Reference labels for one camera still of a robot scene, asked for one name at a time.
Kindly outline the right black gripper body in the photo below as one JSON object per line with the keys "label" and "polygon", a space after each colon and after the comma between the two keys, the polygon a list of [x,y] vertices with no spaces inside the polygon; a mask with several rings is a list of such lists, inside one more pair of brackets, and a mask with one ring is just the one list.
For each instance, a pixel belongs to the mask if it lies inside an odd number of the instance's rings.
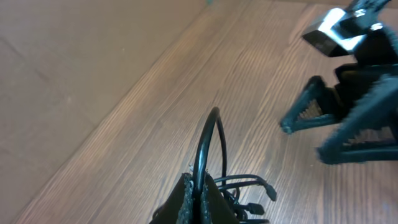
{"label": "right black gripper body", "polygon": [[362,37],[355,64],[335,70],[334,117],[397,118],[397,36],[375,19],[345,19],[340,27]]}

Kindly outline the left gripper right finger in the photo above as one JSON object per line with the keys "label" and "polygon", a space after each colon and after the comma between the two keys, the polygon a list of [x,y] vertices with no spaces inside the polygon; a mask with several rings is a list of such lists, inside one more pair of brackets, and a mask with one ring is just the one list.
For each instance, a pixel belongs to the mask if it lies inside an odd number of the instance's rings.
{"label": "left gripper right finger", "polygon": [[205,184],[200,196],[200,223],[239,224],[239,220],[209,174],[205,177]]}

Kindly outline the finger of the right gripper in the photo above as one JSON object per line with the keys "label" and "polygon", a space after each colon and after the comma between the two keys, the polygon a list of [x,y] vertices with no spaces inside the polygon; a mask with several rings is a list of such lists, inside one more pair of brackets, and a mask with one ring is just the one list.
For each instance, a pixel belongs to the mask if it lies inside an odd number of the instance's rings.
{"label": "finger of the right gripper", "polygon": [[386,127],[397,131],[397,77],[383,75],[317,149],[318,158],[325,164],[396,161],[397,136],[387,140],[372,133]]}
{"label": "finger of the right gripper", "polygon": [[327,87],[322,77],[313,76],[280,121],[282,131],[292,134],[303,129],[336,124],[342,102],[334,88]]}

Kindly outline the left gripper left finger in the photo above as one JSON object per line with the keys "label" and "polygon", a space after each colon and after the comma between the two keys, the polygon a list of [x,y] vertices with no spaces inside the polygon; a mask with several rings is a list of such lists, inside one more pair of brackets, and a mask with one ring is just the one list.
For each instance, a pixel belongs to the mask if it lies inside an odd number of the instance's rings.
{"label": "left gripper left finger", "polygon": [[166,202],[158,208],[150,224],[190,224],[193,220],[193,181],[183,173]]}

